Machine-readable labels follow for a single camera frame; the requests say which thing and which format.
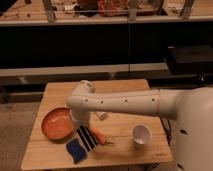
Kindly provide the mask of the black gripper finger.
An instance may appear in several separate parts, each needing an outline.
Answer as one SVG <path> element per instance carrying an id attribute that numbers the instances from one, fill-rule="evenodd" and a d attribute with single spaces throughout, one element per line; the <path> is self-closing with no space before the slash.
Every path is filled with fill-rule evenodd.
<path id="1" fill-rule="evenodd" d="M 98 145 L 98 143 L 97 143 L 97 141 L 95 140 L 95 138 L 94 138 L 94 136 L 92 135 L 92 133 L 91 133 L 91 131 L 89 130 L 89 128 L 86 127 L 86 126 L 84 126 L 84 127 L 82 128 L 82 131 L 83 131 L 84 136 L 86 137 L 87 142 L 89 143 L 89 146 L 90 146 L 91 148 L 95 148 L 95 147 Z"/>
<path id="2" fill-rule="evenodd" d="M 81 128 L 77 129 L 77 133 L 82 140 L 84 146 L 86 147 L 87 151 L 92 150 L 92 143 L 90 142 L 90 139 L 87 134 L 84 133 L 84 131 Z"/>

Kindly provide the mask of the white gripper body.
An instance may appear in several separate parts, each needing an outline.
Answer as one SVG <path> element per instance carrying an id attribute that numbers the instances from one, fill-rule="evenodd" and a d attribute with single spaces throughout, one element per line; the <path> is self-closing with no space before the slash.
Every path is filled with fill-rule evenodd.
<path id="1" fill-rule="evenodd" d="M 70 117 L 75 129 L 78 129 L 80 126 L 90 125 L 91 115 L 87 111 L 71 110 Z"/>

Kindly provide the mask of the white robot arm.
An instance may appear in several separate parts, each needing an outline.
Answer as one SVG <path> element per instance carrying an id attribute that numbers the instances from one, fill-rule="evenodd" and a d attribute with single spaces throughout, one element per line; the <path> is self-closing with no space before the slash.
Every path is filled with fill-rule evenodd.
<path id="1" fill-rule="evenodd" d="M 80 81 L 67 98 L 71 117 L 86 124 L 95 111 L 177 121 L 175 171 L 213 171 L 213 87 L 96 93 Z"/>

